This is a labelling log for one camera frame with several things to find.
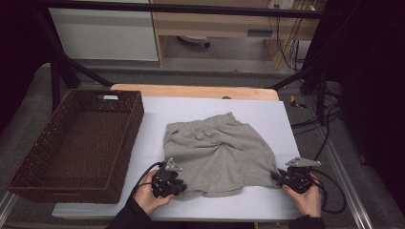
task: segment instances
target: handheld controller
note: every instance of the handheld controller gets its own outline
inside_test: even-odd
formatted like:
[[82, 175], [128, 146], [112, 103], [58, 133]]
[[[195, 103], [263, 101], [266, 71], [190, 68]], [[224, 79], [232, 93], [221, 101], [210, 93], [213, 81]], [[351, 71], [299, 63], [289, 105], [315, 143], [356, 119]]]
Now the handheld controller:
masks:
[[271, 178], [277, 181], [278, 186], [286, 184], [294, 192], [303, 194], [313, 184], [312, 176], [309, 174], [309, 167], [319, 166], [321, 162], [296, 157], [287, 162], [286, 165], [289, 165], [287, 171], [278, 170], [280, 175], [271, 171]]
[[182, 179], [176, 179], [179, 175], [177, 172], [181, 172], [182, 168], [179, 167], [173, 158], [163, 162], [152, 178], [152, 190], [155, 198], [167, 197], [169, 195], [178, 196], [185, 190], [187, 184], [183, 183]]

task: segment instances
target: cabinet door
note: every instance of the cabinet door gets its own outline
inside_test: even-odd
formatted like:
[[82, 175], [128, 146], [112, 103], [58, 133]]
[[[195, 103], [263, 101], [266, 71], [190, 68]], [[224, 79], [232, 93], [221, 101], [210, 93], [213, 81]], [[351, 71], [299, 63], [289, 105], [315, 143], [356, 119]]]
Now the cabinet door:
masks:
[[[116, 2], [148, 3], [147, 0]], [[158, 60], [150, 12], [67, 9], [50, 12], [63, 48], [72, 58]]]

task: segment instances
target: finger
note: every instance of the finger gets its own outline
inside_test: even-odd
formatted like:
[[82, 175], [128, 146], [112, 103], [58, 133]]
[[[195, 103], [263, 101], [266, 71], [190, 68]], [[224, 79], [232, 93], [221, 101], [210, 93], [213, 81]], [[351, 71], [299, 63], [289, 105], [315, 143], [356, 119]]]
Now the finger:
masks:
[[149, 173], [146, 175], [146, 177], [145, 177], [145, 179], [144, 179], [143, 182], [145, 182], [145, 183], [150, 183], [150, 182], [152, 182], [152, 177], [153, 177], [157, 172], [158, 172], [158, 170], [153, 170], [153, 171], [149, 172]]
[[284, 184], [283, 189], [289, 194], [292, 198], [296, 198], [299, 194], [297, 194], [294, 190], [292, 190], [288, 185]]
[[311, 176], [314, 180], [319, 180], [319, 178], [316, 177], [313, 173], [309, 173], [309, 174], [310, 174], [310, 176]]
[[160, 199], [160, 204], [161, 205], [166, 205], [170, 202], [170, 200], [174, 197], [174, 195], [169, 195], [166, 198]]
[[319, 187], [316, 184], [312, 184], [312, 186], [309, 187], [309, 189], [307, 190], [307, 192], [312, 191], [312, 192], [318, 192], [319, 193]]

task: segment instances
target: wall outlet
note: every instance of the wall outlet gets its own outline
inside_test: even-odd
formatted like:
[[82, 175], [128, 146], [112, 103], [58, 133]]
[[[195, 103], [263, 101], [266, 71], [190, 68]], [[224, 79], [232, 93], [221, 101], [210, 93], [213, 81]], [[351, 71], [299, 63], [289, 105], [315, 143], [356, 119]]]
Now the wall outlet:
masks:
[[268, 8], [269, 9], [280, 9], [282, 5], [283, 5], [283, 0], [271, 0], [268, 3]]
[[268, 3], [269, 9], [291, 10], [294, 0], [271, 0]]
[[283, 9], [283, 10], [291, 10], [292, 4], [294, 4], [294, 0], [283, 0], [283, 4], [281, 5], [281, 9]]

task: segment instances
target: white table surface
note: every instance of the white table surface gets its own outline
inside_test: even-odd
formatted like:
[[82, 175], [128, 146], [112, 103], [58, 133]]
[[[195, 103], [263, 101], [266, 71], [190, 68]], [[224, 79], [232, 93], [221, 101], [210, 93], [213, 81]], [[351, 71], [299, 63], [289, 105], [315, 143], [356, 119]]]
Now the white table surface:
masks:
[[[250, 124], [275, 154], [277, 167], [299, 156], [283, 102], [212, 98], [144, 96], [145, 115], [140, 125], [128, 173], [118, 204], [57, 203], [53, 216], [64, 219], [112, 219], [124, 206], [132, 188], [153, 163], [163, 161], [162, 140], [166, 125], [206, 119], [232, 112], [235, 118]], [[245, 187], [227, 198], [202, 196], [172, 199], [152, 215], [154, 220], [274, 221], [300, 216], [294, 203], [282, 189]]]

